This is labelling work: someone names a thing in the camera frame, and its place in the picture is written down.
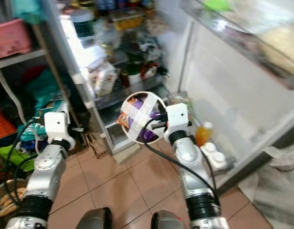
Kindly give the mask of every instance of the black cable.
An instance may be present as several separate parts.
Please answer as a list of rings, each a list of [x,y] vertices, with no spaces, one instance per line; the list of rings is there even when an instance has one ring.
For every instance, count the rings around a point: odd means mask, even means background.
[[[8,176],[8,169],[9,169],[9,163],[10,163],[10,157],[11,157],[11,154],[13,152],[13,149],[15,148],[17,142],[19,141],[21,135],[23,134],[23,132],[27,129],[27,127],[32,124],[32,123],[35,123],[35,122],[29,122],[29,123],[26,123],[26,125],[24,126],[24,128],[20,131],[20,133],[18,134],[18,136],[16,137],[16,139],[14,140],[13,144],[12,144],[12,147],[11,149],[9,150],[8,152],[8,155],[7,155],[7,162],[6,162],[6,166],[5,166],[5,174],[4,174],[4,178],[3,178],[3,182],[4,182],[4,189],[5,189],[5,192],[9,195],[9,198],[12,200],[12,202],[16,205],[16,206],[19,206],[20,204],[13,198],[13,196],[11,195],[9,189],[8,189],[8,186],[7,186],[7,176]]]
[[[146,123],[146,125],[144,126],[144,128],[143,128],[142,138],[143,138],[143,143],[144,143],[144,145],[145,145],[149,150],[151,150],[151,151],[153,151],[154,153],[156,153],[157,155],[159,155],[159,156],[161,156],[161,157],[163,157],[163,158],[165,158],[165,159],[171,161],[172,163],[176,164],[177,166],[179,166],[179,167],[185,169],[186,171],[190,172],[191,174],[193,174],[194,176],[196,176],[197,178],[199,178],[199,179],[200,179],[200,180],[201,180],[201,181],[202,181],[202,182],[203,182],[203,183],[204,183],[204,184],[205,184],[205,185],[206,185],[206,186],[212,191],[212,193],[213,193],[213,195],[214,195],[214,198],[216,199],[217,204],[221,207],[221,204],[220,204],[219,197],[218,197],[218,195],[217,195],[216,189],[214,189],[213,187],[211,187],[211,185],[210,185],[206,180],[204,180],[203,177],[201,177],[200,175],[198,175],[197,173],[195,173],[193,170],[191,170],[191,169],[188,168],[187,166],[184,166],[184,165],[181,164],[180,162],[174,160],[173,158],[167,156],[166,154],[163,154],[162,152],[160,152],[160,151],[158,151],[158,150],[152,148],[151,146],[149,146],[149,145],[147,144],[147,140],[145,139],[145,131],[146,131],[146,128],[147,128],[147,126],[149,125],[149,123],[152,122],[152,121],[154,121],[154,120],[157,120],[157,119],[156,119],[156,118],[153,118],[153,119],[149,120],[149,121]]]
[[[18,193],[17,193],[17,188],[18,188],[18,180],[17,180],[17,177],[18,177],[18,172],[20,170],[20,167],[22,165],[24,165],[26,162],[32,160],[32,159],[35,159],[38,155],[34,155],[34,156],[31,156],[29,158],[26,158],[25,160],[21,161],[18,166],[17,166],[17,169],[15,170],[14,174],[13,174],[13,190],[14,190],[14,193],[15,193],[15,197],[17,199],[17,202],[20,203],[20,198],[18,196]]]

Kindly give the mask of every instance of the purple food package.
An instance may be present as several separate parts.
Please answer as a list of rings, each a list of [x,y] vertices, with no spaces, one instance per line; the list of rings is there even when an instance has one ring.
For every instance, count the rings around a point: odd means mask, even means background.
[[[142,107],[142,105],[143,105],[143,102],[140,100],[137,100],[134,103],[132,103],[132,106],[134,106],[137,109],[140,109]],[[149,115],[149,117],[155,118],[157,114],[159,114],[159,112],[151,111],[151,114]],[[133,119],[129,117],[128,122],[129,122],[129,127],[131,127],[131,125],[133,123]],[[141,139],[141,141],[143,142],[142,133],[143,133],[143,129],[141,130],[137,139]],[[150,142],[150,141],[154,141],[156,139],[157,135],[154,134],[152,131],[146,129],[144,137],[147,142]]]

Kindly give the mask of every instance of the white shelf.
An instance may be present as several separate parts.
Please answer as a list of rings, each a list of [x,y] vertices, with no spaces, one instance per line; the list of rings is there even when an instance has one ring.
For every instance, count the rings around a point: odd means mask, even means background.
[[[26,60],[30,60],[39,56],[44,56],[46,54],[46,50],[40,49],[36,51],[32,51],[25,54],[15,54],[9,57],[5,57],[0,59],[0,68],[4,68],[16,63],[20,63]]]

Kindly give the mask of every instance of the orange bottle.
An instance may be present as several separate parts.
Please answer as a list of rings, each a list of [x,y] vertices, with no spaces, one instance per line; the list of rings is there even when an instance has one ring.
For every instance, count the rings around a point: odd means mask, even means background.
[[[203,123],[199,126],[195,132],[195,140],[197,146],[201,147],[205,143],[209,142],[210,137],[213,134],[213,124],[209,122]]]

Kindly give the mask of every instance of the green container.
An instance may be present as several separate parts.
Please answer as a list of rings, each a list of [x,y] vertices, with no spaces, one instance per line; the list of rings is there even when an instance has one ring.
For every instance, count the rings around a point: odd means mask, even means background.
[[[93,19],[94,15],[90,10],[75,10],[71,13],[71,20],[80,40],[90,40],[94,37]]]

